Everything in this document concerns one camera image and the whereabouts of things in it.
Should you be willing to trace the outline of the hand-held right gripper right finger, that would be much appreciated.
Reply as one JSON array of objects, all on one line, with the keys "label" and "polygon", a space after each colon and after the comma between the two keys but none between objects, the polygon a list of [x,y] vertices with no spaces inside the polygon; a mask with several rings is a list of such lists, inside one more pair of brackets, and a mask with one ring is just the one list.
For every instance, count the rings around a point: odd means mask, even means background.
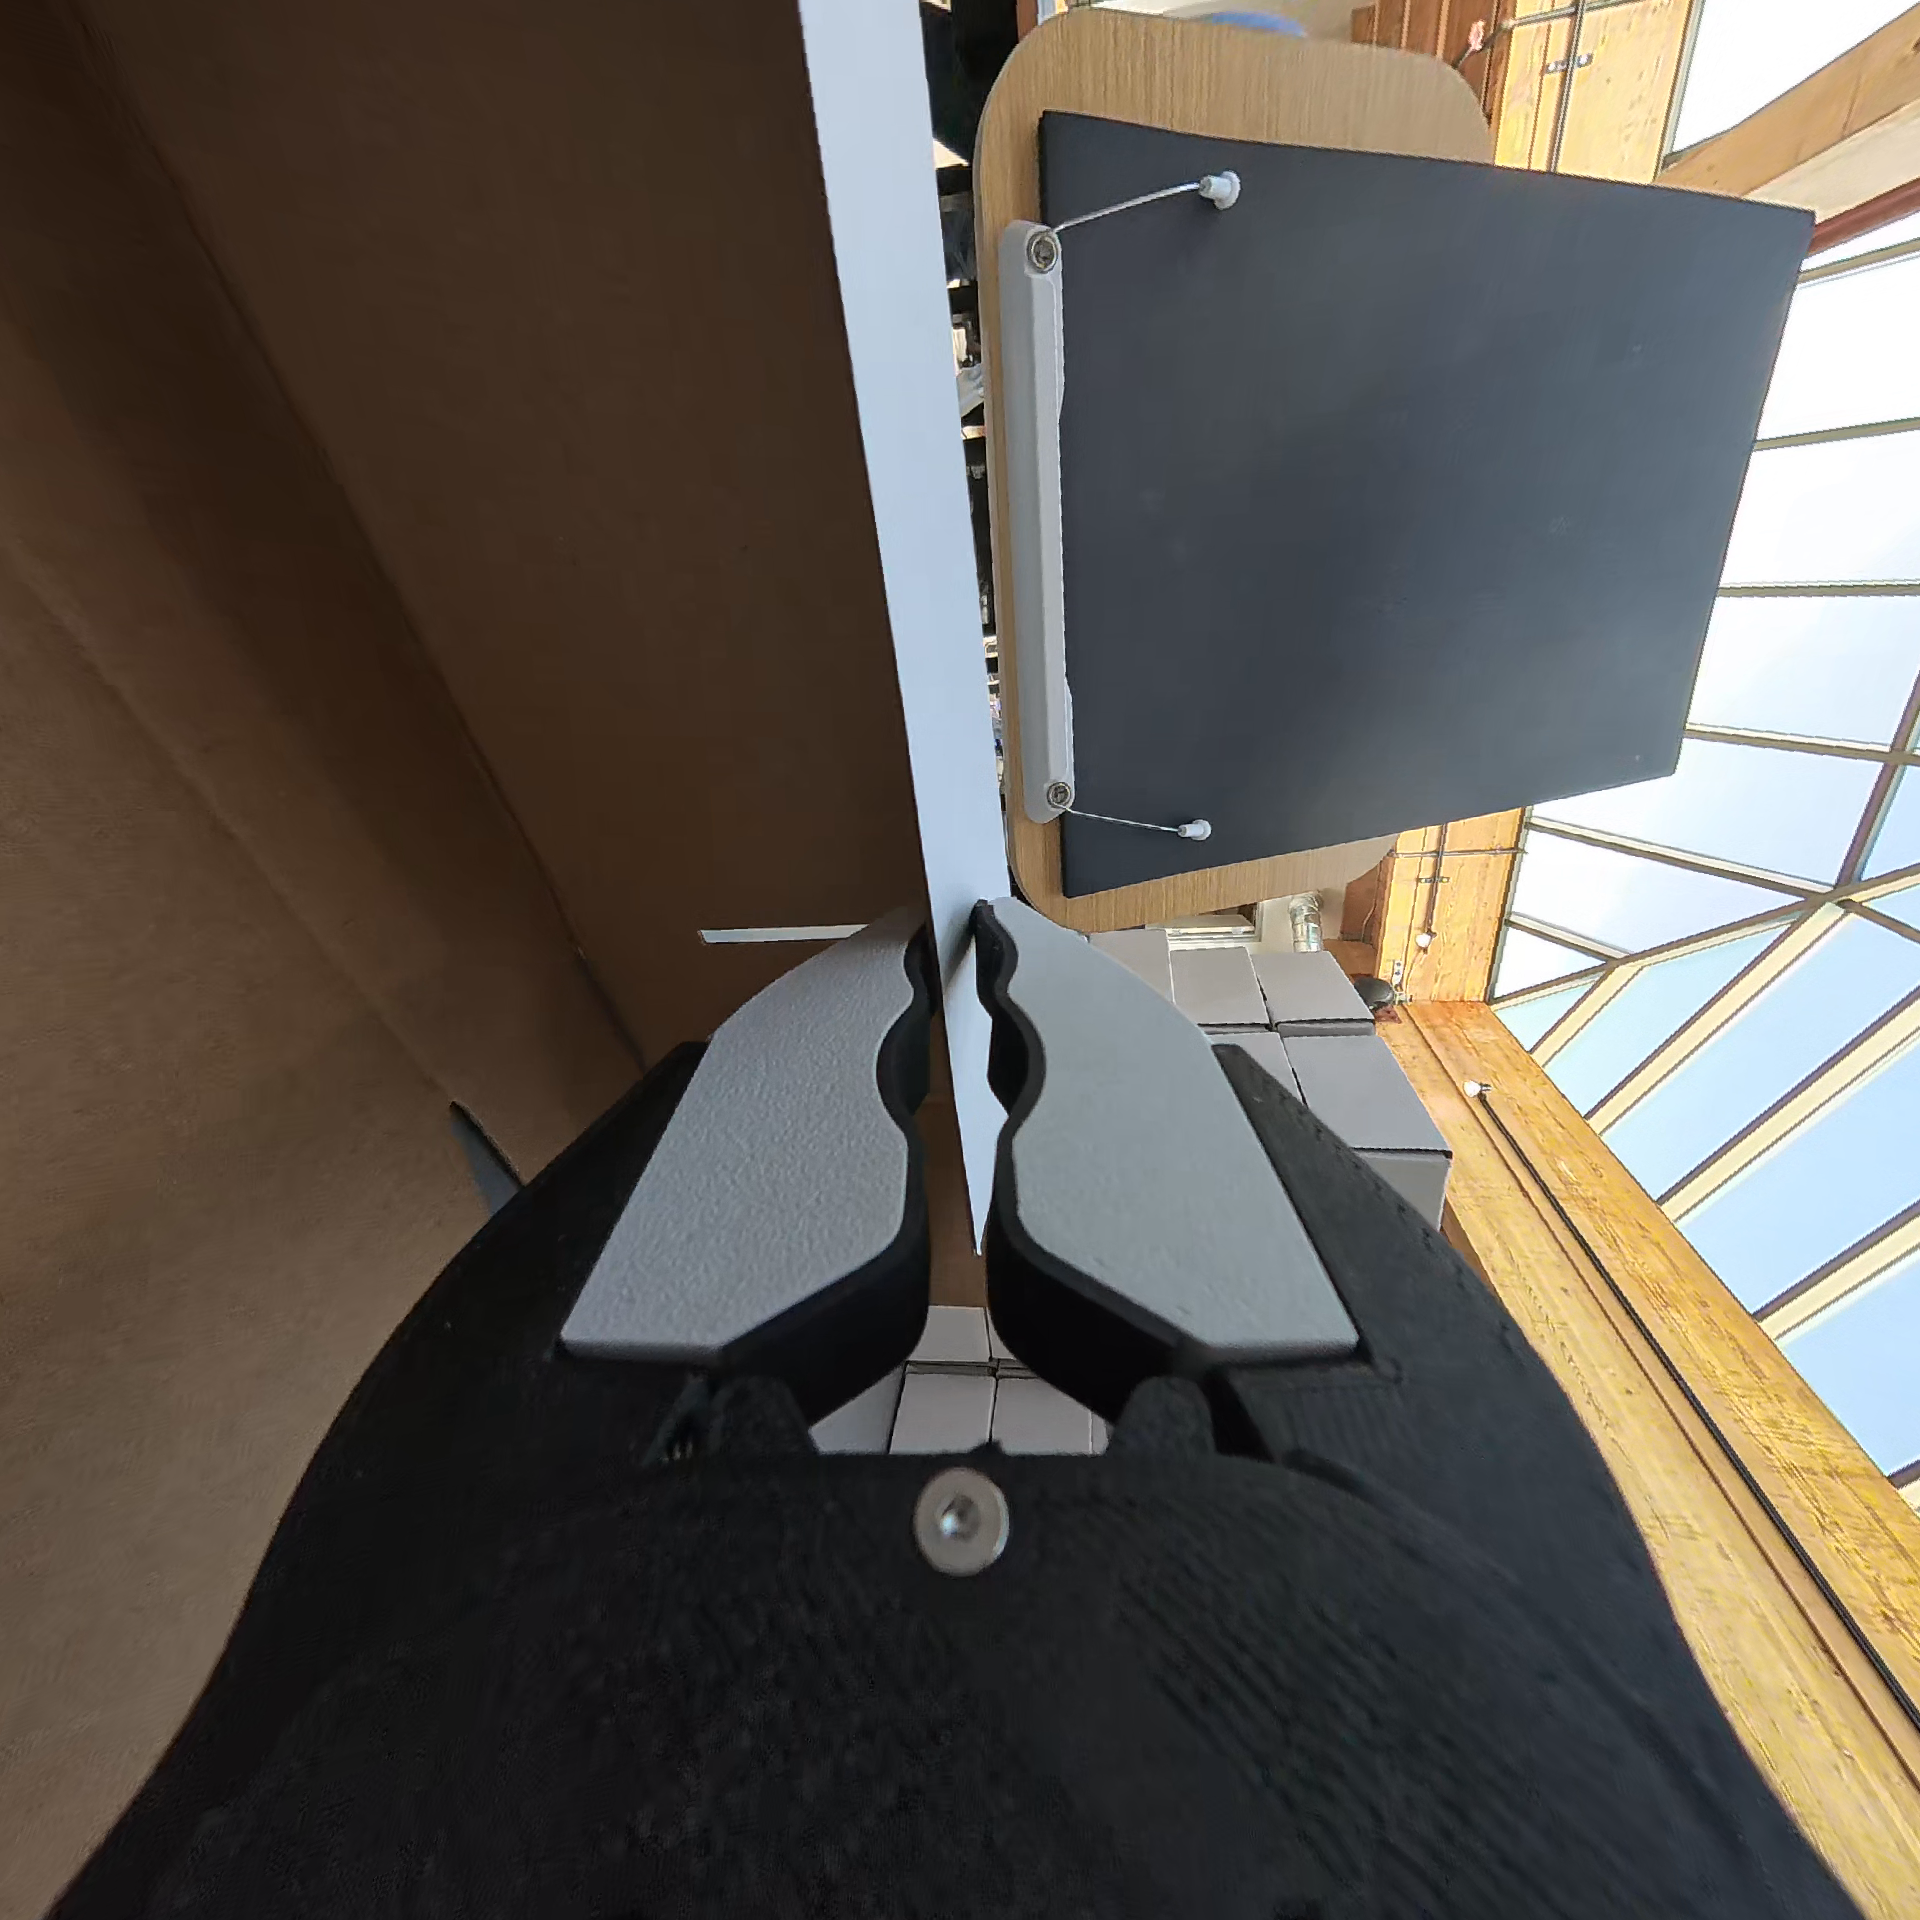
[{"label": "hand-held right gripper right finger", "polygon": [[972,910],[1004,1112],[984,1232],[1016,1360],[1103,1421],[1147,1380],[1343,1365],[1361,1336],[1203,1029],[1018,899]]}]

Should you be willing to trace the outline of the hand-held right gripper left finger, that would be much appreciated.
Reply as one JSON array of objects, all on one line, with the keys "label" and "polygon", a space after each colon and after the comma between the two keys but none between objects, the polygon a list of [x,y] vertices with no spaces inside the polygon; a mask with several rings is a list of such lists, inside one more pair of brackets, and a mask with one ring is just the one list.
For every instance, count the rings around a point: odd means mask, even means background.
[{"label": "hand-held right gripper left finger", "polygon": [[902,1369],[929,1310],[918,1108],[937,956],[902,908],[711,1035],[561,1344],[785,1384],[810,1422]]}]

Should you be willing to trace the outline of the brown and white cardboard box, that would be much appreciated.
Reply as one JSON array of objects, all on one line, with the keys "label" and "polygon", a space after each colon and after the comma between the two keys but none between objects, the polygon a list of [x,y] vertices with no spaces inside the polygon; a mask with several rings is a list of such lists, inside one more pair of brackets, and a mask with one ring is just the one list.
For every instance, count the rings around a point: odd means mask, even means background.
[{"label": "brown and white cardboard box", "polygon": [[5,1917],[711,905],[925,905],[827,58],[905,4],[5,4]]}]

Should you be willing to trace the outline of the stack of white boxes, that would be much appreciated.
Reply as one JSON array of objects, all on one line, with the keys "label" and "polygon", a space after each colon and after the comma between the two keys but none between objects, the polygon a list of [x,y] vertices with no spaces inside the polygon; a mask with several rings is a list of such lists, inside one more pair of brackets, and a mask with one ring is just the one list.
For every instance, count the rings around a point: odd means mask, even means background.
[{"label": "stack of white boxes", "polygon": [[[1451,1152],[1332,954],[1244,942],[1190,945],[1164,926],[1095,934],[1213,1045],[1246,1053],[1355,1151],[1426,1227],[1442,1223]],[[1088,1456],[1106,1424],[1001,1344],[984,1304],[935,1304],[907,1365],[812,1429],[822,1455]]]}]

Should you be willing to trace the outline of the grey plastic bar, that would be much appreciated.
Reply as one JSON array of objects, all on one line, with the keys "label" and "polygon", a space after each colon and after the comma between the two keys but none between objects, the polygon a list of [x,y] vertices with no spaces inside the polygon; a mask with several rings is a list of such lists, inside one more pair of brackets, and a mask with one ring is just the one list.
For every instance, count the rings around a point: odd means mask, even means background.
[{"label": "grey plastic bar", "polygon": [[1020,802],[1044,826],[1075,799],[1062,505],[1064,250],[1052,229],[1004,229],[998,296]]}]

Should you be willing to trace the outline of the black mat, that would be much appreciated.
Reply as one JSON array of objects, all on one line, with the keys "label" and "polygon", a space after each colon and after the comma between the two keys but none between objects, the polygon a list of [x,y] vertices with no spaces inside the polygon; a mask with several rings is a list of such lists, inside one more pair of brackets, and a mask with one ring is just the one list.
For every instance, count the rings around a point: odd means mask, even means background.
[{"label": "black mat", "polygon": [[1812,211],[1051,112],[1062,890],[1678,766]]}]

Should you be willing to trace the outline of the large glass window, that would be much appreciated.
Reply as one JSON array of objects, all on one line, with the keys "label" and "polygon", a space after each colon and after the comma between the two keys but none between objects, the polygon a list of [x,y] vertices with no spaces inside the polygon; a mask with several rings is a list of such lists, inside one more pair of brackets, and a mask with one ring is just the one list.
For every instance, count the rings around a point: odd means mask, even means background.
[{"label": "large glass window", "polygon": [[1812,211],[1675,773],[1529,818],[1493,1012],[1917,1506],[1917,4],[1516,4],[1501,155]]}]

